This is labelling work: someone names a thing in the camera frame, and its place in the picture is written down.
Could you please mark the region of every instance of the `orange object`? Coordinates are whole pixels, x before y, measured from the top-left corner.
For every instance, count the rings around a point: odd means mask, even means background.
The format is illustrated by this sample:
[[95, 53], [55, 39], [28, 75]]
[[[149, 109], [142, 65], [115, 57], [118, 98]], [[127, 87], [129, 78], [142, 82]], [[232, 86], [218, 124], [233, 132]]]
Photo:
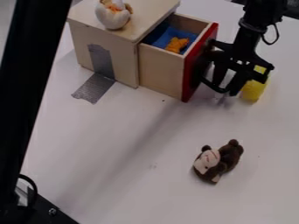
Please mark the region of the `orange object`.
[[117, 8], [116, 4], [114, 3], [107, 5], [107, 8], [110, 9], [112, 12], [122, 11], [121, 9]]
[[165, 50], [173, 53], [180, 53], [189, 44], [188, 38], [172, 38]]

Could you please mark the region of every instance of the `blue object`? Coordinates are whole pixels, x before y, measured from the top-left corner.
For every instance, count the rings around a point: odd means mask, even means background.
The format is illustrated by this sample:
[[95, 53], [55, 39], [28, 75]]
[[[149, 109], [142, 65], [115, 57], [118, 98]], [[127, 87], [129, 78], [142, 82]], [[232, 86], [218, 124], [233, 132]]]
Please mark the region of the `blue object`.
[[151, 34], [149, 34], [143, 42], [151, 46], [165, 49], [166, 46], [170, 43], [171, 39], [175, 37], [179, 39], [188, 38], [190, 40], [189, 44], [180, 53], [184, 54], [196, 40], [198, 34], [187, 31], [180, 31], [164, 22], [161, 23]]

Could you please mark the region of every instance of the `stuffed toy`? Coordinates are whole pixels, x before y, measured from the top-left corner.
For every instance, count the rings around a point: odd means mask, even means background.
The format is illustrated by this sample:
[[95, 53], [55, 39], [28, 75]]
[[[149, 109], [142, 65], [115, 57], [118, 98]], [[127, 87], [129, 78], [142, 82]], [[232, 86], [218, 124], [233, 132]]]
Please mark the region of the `stuffed toy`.
[[202, 148], [196, 158], [193, 170], [204, 181], [217, 184], [223, 173], [231, 171], [240, 161], [244, 149], [237, 140], [231, 140], [219, 150], [209, 145]]
[[180, 53], [188, 44], [188, 38], [172, 38], [165, 50], [173, 53]]
[[95, 15], [110, 30], [122, 28], [133, 14], [133, 9], [122, 0], [100, 0], [95, 8]]

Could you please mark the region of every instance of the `black pole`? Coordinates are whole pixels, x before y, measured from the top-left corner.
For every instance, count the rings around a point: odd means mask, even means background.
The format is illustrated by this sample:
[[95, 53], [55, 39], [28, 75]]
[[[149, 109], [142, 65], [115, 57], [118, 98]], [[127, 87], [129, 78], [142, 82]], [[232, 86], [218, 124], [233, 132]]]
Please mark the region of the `black pole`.
[[0, 69], [0, 211], [15, 187], [72, 0], [17, 0]]

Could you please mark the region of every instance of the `drawer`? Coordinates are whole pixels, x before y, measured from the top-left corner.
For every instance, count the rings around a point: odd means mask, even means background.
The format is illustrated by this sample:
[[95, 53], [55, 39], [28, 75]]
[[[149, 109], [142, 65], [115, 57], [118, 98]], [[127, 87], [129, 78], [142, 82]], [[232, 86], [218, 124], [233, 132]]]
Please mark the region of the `drawer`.
[[196, 35], [187, 50], [178, 54], [151, 44], [159, 27], [150, 33], [138, 46], [140, 85], [187, 102], [197, 88], [191, 85], [195, 58], [209, 39], [216, 38], [218, 24], [180, 14], [172, 14], [163, 23]]

